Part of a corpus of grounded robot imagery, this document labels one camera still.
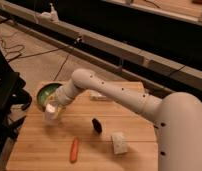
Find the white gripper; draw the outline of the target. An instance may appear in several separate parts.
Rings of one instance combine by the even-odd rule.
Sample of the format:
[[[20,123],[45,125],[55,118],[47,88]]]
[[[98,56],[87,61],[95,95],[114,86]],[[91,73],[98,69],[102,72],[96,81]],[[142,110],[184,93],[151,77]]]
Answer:
[[[78,89],[71,83],[64,84],[56,89],[55,100],[62,106],[71,104],[78,95]]]

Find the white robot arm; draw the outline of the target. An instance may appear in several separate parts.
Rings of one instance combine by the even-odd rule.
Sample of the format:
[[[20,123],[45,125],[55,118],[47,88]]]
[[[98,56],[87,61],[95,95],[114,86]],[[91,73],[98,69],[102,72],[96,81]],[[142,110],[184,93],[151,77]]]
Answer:
[[[77,69],[55,92],[66,106],[83,91],[95,90],[141,115],[158,128],[158,171],[202,171],[202,102],[185,92],[163,99],[116,86],[87,69]]]

